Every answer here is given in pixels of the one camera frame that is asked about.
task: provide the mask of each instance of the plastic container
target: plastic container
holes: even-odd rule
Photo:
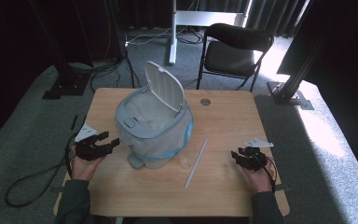
[[[117,107],[120,142],[131,149],[135,168],[159,168],[185,148],[193,116],[180,82],[163,67],[147,62],[148,86],[128,95]]]

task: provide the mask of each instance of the chair backrest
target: chair backrest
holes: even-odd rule
[[[266,53],[274,43],[274,36],[266,31],[246,29],[224,23],[215,23],[204,33],[204,43],[207,37],[213,37],[235,49],[253,49]]]

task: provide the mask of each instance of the metal stand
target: metal stand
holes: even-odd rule
[[[54,82],[50,91],[46,91],[43,95],[45,100],[58,100],[62,95],[83,95],[84,90],[89,83],[91,74],[75,75],[75,81],[73,84],[62,85],[60,76]]]
[[[283,87],[284,82],[268,82],[269,93],[271,93],[275,104],[277,105],[299,105],[303,110],[313,110],[312,103],[306,100],[301,91],[297,90],[296,93],[287,98],[284,95]]]
[[[50,91],[46,91],[43,99],[60,99],[62,95],[82,95],[89,82],[90,74],[75,74],[69,66],[59,40],[51,30],[51,24],[40,3],[28,0],[34,13],[34,29],[40,38],[49,58],[56,67],[59,76]]]

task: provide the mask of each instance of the black chair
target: black chair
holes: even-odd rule
[[[213,40],[207,45],[208,37]],[[241,87],[255,75],[250,91],[258,77],[261,61],[274,43],[274,36],[266,31],[246,29],[238,26],[216,23],[208,27],[203,38],[200,71],[197,90],[202,74],[244,79]],[[255,63],[254,50],[261,56]]]

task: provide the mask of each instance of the gray carpet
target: gray carpet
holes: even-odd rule
[[[268,140],[275,145],[272,153],[291,208],[286,222],[358,223],[358,163],[317,87],[309,83],[300,87],[315,107],[312,111],[275,105],[269,96],[268,81],[287,79],[275,73],[290,42],[290,39],[276,38],[254,88]],[[144,64],[152,61],[166,67],[185,89],[196,87],[200,50],[201,45],[179,42],[176,64],[169,65],[169,39],[128,46],[131,64],[142,86],[146,84]],[[74,117],[78,116],[76,130],[87,114],[93,95],[90,87],[83,96],[42,100],[56,77],[54,67],[41,74],[0,131],[0,223],[52,223],[54,220],[56,192],[48,189],[35,203],[22,208],[7,206],[4,195],[19,178],[59,163],[74,132],[71,130]],[[249,90],[251,82],[240,91]],[[240,84],[240,80],[233,78],[205,75],[200,88],[236,90]],[[96,77],[93,87],[130,88],[128,65],[123,62],[116,72]],[[51,186],[59,186],[64,174],[62,167]],[[18,186],[11,199],[15,203],[26,202],[38,194],[50,175],[52,172]]]

